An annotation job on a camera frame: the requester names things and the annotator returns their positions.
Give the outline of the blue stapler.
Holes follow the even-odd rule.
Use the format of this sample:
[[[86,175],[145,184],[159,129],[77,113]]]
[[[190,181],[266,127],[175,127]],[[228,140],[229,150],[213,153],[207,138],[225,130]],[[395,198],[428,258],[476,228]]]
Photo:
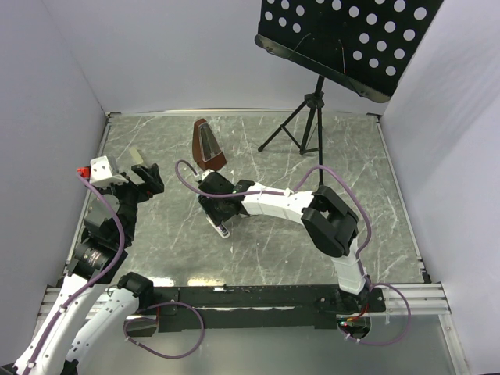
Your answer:
[[[223,223],[220,225],[215,225],[215,223],[207,216],[206,219],[209,221],[211,226],[215,229],[215,231],[224,239],[229,238],[230,231],[224,226]]]

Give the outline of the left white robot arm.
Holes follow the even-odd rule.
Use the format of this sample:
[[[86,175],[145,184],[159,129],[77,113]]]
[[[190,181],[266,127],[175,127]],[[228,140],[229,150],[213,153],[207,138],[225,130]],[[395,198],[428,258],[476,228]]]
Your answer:
[[[129,315],[144,314],[153,307],[152,281],[129,273],[104,306],[88,315],[127,257],[138,205],[164,191],[157,164],[131,169],[141,178],[140,184],[119,172],[107,157],[78,169],[79,180],[95,194],[95,207],[84,218],[80,244],[45,321],[24,353],[2,366],[3,374],[82,374]]]

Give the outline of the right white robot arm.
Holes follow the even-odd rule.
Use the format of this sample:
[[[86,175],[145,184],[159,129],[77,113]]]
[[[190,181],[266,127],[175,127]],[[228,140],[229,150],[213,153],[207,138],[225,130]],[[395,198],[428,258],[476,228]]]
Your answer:
[[[251,180],[232,184],[220,173],[206,170],[198,189],[202,192],[198,202],[222,238],[230,236],[225,223],[234,216],[272,216],[301,224],[316,248],[332,258],[342,305],[358,311],[368,302],[365,273],[355,255],[359,219],[331,188],[293,192]]]

